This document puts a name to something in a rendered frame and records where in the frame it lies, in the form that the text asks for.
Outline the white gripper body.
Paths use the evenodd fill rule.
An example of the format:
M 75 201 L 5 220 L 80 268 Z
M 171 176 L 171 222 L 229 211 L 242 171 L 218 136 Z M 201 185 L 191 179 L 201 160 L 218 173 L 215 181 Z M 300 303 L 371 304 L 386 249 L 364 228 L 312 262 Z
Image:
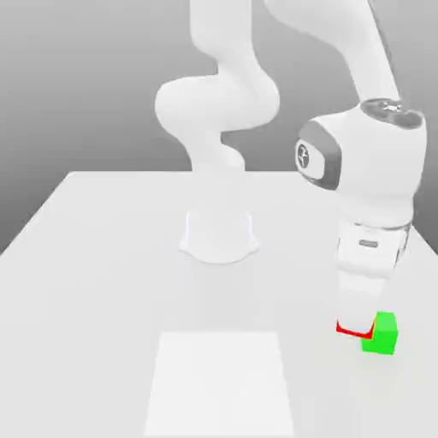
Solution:
M 410 223 L 395 228 L 375 228 L 341 222 L 337 267 L 357 275 L 389 278 L 405 253 L 410 232 Z

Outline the small red cube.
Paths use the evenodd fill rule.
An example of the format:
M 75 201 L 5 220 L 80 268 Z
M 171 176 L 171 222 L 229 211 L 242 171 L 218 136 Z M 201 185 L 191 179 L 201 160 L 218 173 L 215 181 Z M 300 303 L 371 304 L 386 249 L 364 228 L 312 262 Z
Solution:
M 338 333 L 349 335 L 349 336 L 356 337 L 356 338 L 359 338 L 359 339 L 372 340 L 373 336 L 374 336 L 375 325 L 376 325 L 376 318 L 374 318 L 374 320 L 373 320 L 373 322 L 372 322 L 368 332 L 358 332 L 358 331 L 354 331 L 354 330 L 350 330 L 350 329 L 344 328 L 340 324 L 339 321 L 336 321 L 336 331 Z

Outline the small green cube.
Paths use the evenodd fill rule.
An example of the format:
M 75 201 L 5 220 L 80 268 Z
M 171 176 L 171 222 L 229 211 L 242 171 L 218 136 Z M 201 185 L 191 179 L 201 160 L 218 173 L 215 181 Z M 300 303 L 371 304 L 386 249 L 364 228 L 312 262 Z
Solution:
M 362 339 L 363 352 L 393 355 L 397 344 L 399 329 L 394 313 L 379 311 L 374 321 L 370 339 Z

